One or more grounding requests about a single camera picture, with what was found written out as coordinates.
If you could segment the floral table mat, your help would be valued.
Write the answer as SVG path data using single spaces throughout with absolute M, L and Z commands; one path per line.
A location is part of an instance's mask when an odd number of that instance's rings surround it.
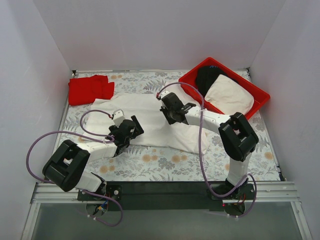
M 155 95 L 162 87 L 188 103 L 191 98 L 178 86 L 181 71 L 108 72 L 115 93 Z M 278 163 L 264 121 L 259 112 L 249 120 L 259 142 L 251 155 L 248 172 L 257 181 L 279 181 Z M 198 155 L 169 147 L 129 146 L 115 158 L 98 159 L 86 166 L 107 181 L 223 181 L 229 172 L 229 157 L 219 136 L 207 131 L 207 153 Z

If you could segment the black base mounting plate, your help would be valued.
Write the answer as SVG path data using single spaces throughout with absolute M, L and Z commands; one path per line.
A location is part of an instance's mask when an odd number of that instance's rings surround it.
M 202 181 L 111 181 L 106 193 L 128 211 L 224 210 L 224 200 L 211 195 Z

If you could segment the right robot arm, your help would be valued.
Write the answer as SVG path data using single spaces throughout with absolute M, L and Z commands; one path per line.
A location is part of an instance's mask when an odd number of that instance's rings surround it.
M 208 191 L 216 198 L 230 197 L 237 199 L 245 192 L 248 182 L 248 165 L 252 152 L 259 138 L 246 117 L 236 112 L 233 115 L 219 114 L 196 106 L 194 103 L 183 104 L 178 96 L 169 91 L 158 93 L 156 98 L 161 101 L 160 111 L 170 125 L 182 123 L 198 126 L 198 151 L 200 169 Z M 229 156 L 229 171 L 224 184 L 215 188 L 209 184 L 203 166 L 202 130 L 206 129 L 218 134 L 223 147 Z

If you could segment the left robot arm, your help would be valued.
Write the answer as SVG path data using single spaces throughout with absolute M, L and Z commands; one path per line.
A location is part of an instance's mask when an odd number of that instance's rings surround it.
M 85 170 L 89 162 L 114 158 L 125 152 L 130 141 L 144 133 L 136 116 L 124 118 L 119 125 L 109 127 L 110 137 L 102 142 L 75 143 L 65 140 L 44 165 L 44 176 L 64 192 L 74 188 L 89 191 L 95 200 L 107 194 L 107 182 Z

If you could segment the black t shirt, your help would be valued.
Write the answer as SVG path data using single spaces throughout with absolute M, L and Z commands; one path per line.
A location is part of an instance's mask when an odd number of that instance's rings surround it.
M 205 97 L 219 75 L 228 76 L 223 70 L 214 65 L 203 66 L 197 70 L 195 85 L 203 97 Z

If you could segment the white t shirt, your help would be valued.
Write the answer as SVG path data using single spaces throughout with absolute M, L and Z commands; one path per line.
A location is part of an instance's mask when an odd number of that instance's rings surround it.
M 160 112 L 161 102 L 152 94 L 118 93 L 110 100 L 96 99 L 85 129 L 91 133 L 107 135 L 114 124 L 106 114 L 123 110 L 126 119 L 136 116 L 144 133 L 131 140 L 132 145 L 147 147 L 171 147 L 177 150 L 199 153 L 199 127 L 183 123 L 168 124 Z

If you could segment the red plastic bin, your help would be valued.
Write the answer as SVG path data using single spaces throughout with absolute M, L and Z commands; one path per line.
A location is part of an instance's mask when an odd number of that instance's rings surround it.
M 269 99 L 270 95 L 208 57 L 180 77 L 184 92 L 204 107 L 225 115 L 242 113 L 250 119 Z

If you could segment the cream folded t shirt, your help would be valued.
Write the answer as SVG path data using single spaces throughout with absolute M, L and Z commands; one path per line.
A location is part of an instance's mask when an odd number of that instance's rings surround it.
M 231 78 L 219 75 L 208 90 L 204 100 L 223 112 L 247 114 L 254 105 L 254 97 Z

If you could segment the red folded t shirt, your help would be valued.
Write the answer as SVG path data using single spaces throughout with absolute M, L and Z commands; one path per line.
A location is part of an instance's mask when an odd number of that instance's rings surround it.
M 70 106 L 92 104 L 96 99 L 110 100 L 115 93 L 115 83 L 103 75 L 71 78 L 68 87 Z

